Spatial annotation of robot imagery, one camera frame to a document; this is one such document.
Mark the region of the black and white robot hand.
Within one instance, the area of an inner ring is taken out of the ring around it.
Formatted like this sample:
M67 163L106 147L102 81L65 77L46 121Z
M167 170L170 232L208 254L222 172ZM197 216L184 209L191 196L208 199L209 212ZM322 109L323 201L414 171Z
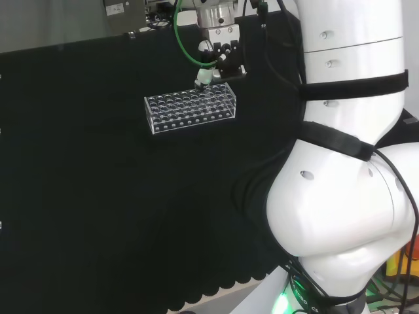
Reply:
M198 71L194 82L197 89L247 75L239 25L208 28L203 35L198 51L207 65Z

